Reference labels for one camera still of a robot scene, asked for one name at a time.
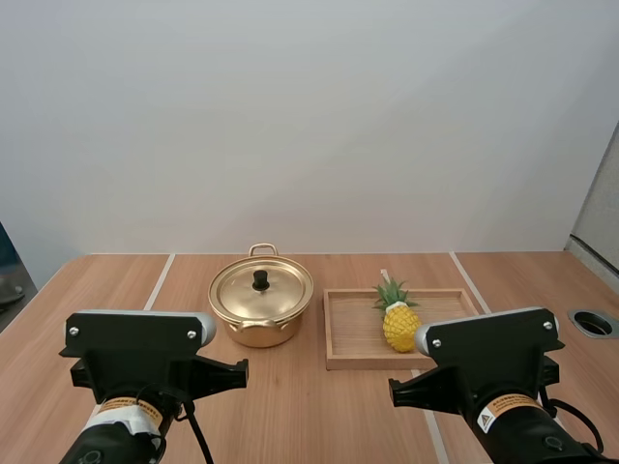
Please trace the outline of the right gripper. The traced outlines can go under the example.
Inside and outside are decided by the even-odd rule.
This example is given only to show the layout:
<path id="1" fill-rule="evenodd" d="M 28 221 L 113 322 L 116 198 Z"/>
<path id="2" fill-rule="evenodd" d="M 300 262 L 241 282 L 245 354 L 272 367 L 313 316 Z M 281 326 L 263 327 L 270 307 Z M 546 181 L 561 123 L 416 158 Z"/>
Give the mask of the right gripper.
<path id="1" fill-rule="evenodd" d="M 471 417 L 486 400 L 504 393 L 536 397 L 538 392 L 559 382 L 559 365 L 543 355 L 526 368 L 502 368 L 475 362 L 462 367 L 435 367 L 406 381 L 388 381 L 396 407 L 411 407 L 462 417 Z"/>

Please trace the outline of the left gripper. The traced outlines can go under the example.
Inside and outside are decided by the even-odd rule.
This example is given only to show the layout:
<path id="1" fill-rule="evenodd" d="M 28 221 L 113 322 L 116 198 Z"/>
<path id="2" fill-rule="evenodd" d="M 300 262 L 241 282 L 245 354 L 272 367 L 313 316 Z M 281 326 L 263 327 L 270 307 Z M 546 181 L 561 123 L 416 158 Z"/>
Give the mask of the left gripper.
<path id="1" fill-rule="evenodd" d="M 70 372 L 73 385 L 91 390 L 99 404 L 117 396 L 143 398 L 157 392 L 197 400 L 244 389 L 250 376 L 250 362 L 243 359 L 228 364 L 197 355 L 184 360 L 114 363 L 81 359 Z"/>

